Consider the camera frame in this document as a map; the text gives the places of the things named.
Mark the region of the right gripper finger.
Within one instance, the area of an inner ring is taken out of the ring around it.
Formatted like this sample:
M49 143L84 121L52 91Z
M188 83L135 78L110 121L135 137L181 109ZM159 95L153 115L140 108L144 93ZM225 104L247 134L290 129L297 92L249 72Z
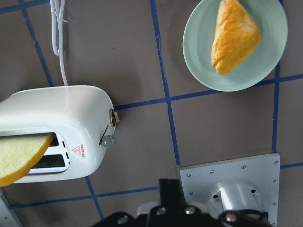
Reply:
M165 208L180 208L185 206L182 185L179 179L160 179L160 205Z

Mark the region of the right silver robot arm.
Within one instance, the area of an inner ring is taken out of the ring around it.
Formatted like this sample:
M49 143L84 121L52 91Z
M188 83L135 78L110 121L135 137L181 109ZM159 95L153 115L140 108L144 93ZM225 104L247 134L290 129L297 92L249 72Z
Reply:
M262 194L244 179L193 180L160 179L160 205L166 210L181 209L186 214L200 211L214 219L228 211L269 224Z

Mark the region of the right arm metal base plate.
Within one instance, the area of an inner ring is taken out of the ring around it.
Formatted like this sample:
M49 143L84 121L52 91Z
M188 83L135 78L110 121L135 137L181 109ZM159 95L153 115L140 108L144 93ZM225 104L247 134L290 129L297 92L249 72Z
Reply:
M181 182L193 180L244 179L256 185L269 214L269 224L277 226L280 155L278 153L237 158L180 168Z

